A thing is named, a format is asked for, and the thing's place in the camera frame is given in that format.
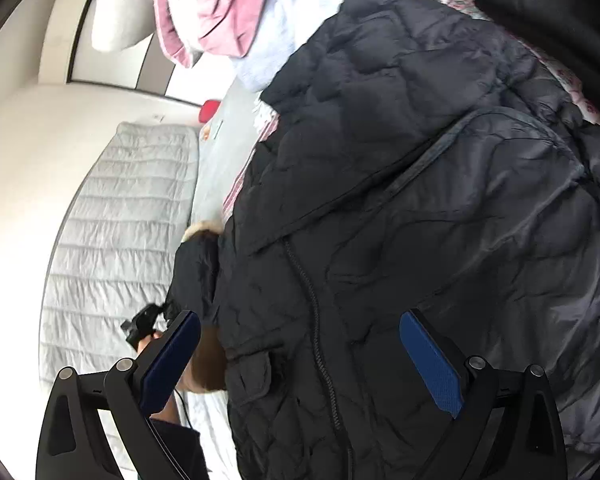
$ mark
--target blue gripper pad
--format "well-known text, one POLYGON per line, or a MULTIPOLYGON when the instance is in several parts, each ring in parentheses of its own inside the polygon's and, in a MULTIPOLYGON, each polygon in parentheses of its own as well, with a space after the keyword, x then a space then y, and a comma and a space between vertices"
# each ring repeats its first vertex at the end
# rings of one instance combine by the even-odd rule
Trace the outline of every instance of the blue gripper pad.
POLYGON ((436 405, 456 418, 462 409, 458 374, 411 312, 400 318, 400 340, 436 405))
POLYGON ((139 402, 144 416, 164 408, 199 341, 200 320, 195 313, 189 312, 144 374, 139 402))

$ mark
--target red object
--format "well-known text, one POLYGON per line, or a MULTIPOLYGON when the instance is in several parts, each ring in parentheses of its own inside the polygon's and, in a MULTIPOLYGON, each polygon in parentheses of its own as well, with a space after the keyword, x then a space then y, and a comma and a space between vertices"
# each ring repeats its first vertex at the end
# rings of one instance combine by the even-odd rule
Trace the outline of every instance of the red object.
POLYGON ((202 108, 200 108, 200 112, 198 113, 198 121, 202 124, 208 123, 218 111, 219 106, 220 101, 216 101, 215 99, 205 101, 205 103, 202 105, 202 108))

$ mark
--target jacket zipper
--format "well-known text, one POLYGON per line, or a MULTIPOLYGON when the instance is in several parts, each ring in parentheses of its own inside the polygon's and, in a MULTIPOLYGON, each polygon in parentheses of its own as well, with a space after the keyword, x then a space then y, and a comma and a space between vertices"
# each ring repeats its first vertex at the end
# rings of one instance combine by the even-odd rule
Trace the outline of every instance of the jacket zipper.
POLYGON ((349 435, 347 434, 347 431, 340 420, 340 411, 338 409, 336 391, 333 387, 333 380, 329 375, 327 367, 324 365, 322 349, 320 348, 320 306, 318 305, 318 299, 315 295, 314 286, 311 283, 311 280, 307 276, 306 272, 304 272, 302 265, 298 261, 296 254, 291 248, 291 244, 289 243, 288 238, 285 238, 284 243, 286 256, 289 258, 289 261, 291 261, 291 264, 298 273, 298 276, 300 277, 300 280, 304 285, 306 293, 309 296, 309 300, 311 301, 314 314, 314 323, 312 325, 312 350, 314 354, 314 362, 322 378, 322 384, 327 390, 326 393, 329 397, 331 420, 333 422, 336 435, 339 437, 341 444, 344 447, 344 467, 346 471, 345 478, 346 480, 353 480, 353 450, 349 441, 349 435))

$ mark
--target pink blanket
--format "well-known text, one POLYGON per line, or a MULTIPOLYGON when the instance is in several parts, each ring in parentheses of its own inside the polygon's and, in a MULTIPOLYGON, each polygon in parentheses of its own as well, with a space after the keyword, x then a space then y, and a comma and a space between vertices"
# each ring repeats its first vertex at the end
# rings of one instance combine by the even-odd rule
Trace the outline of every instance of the pink blanket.
POLYGON ((200 45, 212 54, 245 56, 263 4, 264 0, 198 0, 200 45))
POLYGON ((164 55, 184 68, 191 68, 200 58, 185 47, 171 19, 168 0, 154 0, 155 25, 160 47, 164 55))

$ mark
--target quilted jacket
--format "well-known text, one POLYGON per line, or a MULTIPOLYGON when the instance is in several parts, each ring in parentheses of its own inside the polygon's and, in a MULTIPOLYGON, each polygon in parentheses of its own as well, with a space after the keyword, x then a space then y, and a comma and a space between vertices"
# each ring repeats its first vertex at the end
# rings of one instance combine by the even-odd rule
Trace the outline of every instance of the quilted jacket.
POLYGON ((542 365, 570 477, 590 473, 600 127, 506 31, 433 0, 345 0, 262 99, 280 126, 188 302, 219 326, 242 477, 413 478, 450 423, 400 344, 414 307, 465 354, 542 365))

